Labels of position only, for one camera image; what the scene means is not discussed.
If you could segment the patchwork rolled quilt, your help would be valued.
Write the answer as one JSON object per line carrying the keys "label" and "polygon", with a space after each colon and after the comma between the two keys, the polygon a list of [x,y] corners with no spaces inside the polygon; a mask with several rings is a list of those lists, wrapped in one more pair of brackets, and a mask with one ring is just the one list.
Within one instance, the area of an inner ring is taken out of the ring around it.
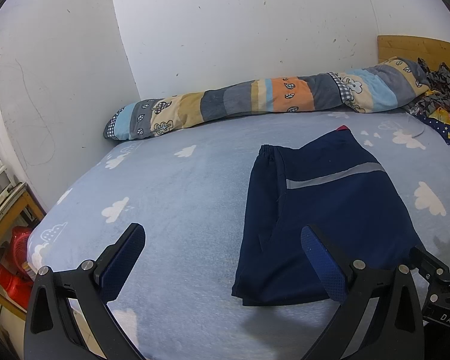
{"label": "patchwork rolled quilt", "polygon": [[428,88],[428,78],[418,63],[394,57],[365,69],[251,80],[145,99],[119,109],[105,125],[103,136],[115,141],[142,140],[227,117],[327,111],[340,106],[359,113],[392,111]]}

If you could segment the red plastic stool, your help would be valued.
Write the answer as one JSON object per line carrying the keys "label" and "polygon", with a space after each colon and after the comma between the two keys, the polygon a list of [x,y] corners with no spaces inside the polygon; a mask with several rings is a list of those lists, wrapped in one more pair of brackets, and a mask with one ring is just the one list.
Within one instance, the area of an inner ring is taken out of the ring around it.
{"label": "red plastic stool", "polygon": [[31,233],[29,228],[14,227],[10,243],[0,261],[0,286],[12,301],[25,310],[33,287],[33,280],[23,266],[27,262],[26,247]]}

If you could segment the wooden side shelf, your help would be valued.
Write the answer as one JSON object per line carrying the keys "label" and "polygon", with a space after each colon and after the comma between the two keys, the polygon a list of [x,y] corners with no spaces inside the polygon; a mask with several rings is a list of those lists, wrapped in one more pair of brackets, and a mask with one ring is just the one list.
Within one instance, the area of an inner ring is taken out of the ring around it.
{"label": "wooden side shelf", "polygon": [[[32,230],[43,218],[44,211],[30,194],[27,184],[10,179],[6,166],[0,161],[0,261],[10,243],[12,229],[22,226]],[[32,278],[34,273],[28,262],[23,266]],[[1,286],[0,305],[21,320],[26,318],[26,310],[12,301]]]}

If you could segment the yellow navy patterned cloth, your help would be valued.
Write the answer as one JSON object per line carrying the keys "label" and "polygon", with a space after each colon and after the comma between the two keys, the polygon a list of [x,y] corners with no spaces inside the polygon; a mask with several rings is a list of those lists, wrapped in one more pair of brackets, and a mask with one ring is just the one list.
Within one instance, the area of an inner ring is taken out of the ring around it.
{"label": "yellow navy patterned cloth", "polygon": [[403,109],[437,132],[450,146],[450,69],[441,63],[433,71],[424,59],[418,58],[417,62],[425,73],[429,89]]}

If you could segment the navy work jacket red collar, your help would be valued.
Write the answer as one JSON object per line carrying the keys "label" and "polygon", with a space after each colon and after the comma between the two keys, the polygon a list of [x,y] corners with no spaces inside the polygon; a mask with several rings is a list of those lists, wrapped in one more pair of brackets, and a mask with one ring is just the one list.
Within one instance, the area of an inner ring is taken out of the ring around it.
{"label": "navy work jacket red collar", "polygon": [[262,146],[250,174],[232,295],[247,306],[327,298],[302,248],[307,225],[375,269],[406,263],[420,242],[392,180],[347,127],[299,149]]}

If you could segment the light blue cloud bedsheet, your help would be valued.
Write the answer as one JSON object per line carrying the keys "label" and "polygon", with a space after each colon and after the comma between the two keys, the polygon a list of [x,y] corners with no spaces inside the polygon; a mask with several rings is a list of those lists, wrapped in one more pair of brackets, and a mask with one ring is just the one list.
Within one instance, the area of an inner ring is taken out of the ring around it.
{"label": "light blue cloud bedsheet", "polygon": [[126,141],[57,201],[28,241],[33,269],[75,269],[129,224],[146,244],[114,317],[148,359],[299,359],[333,301],[244,307],[232,296],[249,175],[261,146],[341,125],[384,166],[425,247],[450,267],[450,146],[401,111],[267,114]]}

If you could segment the wooden headboard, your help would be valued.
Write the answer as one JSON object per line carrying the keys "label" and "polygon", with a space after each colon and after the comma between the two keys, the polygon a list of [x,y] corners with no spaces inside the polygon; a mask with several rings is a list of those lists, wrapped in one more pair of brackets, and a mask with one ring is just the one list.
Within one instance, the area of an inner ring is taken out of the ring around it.
{"label": "wooden headboard", "polygon": [[379,35],[377,37],[379,61],[401,57],[416,61],[423,59],[433,71],[445,63],[450,69],[450,42],[427,37],[406,35]]}

